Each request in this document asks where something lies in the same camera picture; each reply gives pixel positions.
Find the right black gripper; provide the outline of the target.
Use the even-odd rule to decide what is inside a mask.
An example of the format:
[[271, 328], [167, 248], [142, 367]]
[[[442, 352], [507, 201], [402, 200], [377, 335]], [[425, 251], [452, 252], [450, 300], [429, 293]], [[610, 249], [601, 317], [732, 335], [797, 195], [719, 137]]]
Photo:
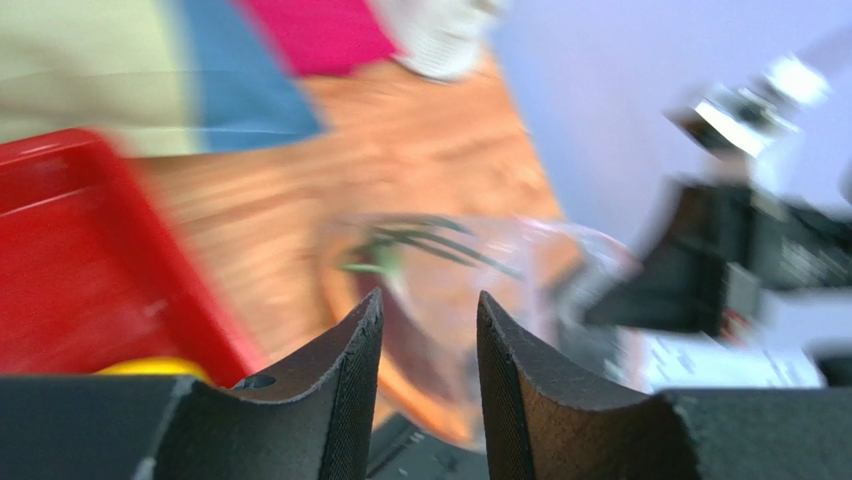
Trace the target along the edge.
[[851, 286], [851, 213], [825, 213], [744, 184], [678, 181], [677, 204], [641, 269], [585, 313], [618, 325], [717, 336], [752, 319], [763, 291]]

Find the yellow fake banana bunch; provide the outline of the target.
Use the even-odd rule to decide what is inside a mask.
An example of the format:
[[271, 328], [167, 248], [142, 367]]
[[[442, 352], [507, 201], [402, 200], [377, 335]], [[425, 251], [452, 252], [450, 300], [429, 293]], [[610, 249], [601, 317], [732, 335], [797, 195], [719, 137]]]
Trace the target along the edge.
[[172, 357], [149, 357], [119, 362], [97, 371], [99, 375], [190, 375], [210, 383], [210, 377], [198, 364]]

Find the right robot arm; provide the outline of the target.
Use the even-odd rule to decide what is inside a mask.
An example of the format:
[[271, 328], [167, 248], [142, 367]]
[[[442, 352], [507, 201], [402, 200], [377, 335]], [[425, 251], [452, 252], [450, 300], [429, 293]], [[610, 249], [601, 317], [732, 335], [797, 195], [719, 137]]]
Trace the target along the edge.
[[762, 297], [851, 286], [851, 219], [744, 185], [680, 183], [638, 272], [585, 313], [625, 348], [620, 378], [667, 387], [820, 388], [801, 347], [767, 347]]

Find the fake green onion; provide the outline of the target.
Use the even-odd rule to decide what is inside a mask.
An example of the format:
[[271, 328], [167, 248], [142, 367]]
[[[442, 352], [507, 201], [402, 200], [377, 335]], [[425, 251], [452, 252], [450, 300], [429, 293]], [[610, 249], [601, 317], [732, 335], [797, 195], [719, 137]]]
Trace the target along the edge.
[[359, 240], [335, 262], [346, 272], [389, 275], [397, 270], [398, 251], [411, 247], [465, 267], [488, 266], [509, 278], [523, 278], [520, 270], [475, 249], [479, 238], [475, 230], [446, 216], [382, 214], [361, 224]]

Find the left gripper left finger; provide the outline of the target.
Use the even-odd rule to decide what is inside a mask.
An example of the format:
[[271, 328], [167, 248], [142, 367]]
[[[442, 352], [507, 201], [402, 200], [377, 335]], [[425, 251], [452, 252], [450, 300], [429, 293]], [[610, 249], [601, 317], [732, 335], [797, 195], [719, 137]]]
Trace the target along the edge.
[[362, 479], [383, 299], [232, 389], [189, 376], [1, 381], [5, 479]]

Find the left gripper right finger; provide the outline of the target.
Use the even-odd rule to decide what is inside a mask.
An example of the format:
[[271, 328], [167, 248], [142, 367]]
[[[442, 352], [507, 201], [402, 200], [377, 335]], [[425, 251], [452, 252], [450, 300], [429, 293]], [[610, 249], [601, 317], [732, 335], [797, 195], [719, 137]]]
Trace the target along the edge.
[[592, 374], [488, 293], [477, 355], [494, 479], [847, 479], [851, 391], [677, 389]]

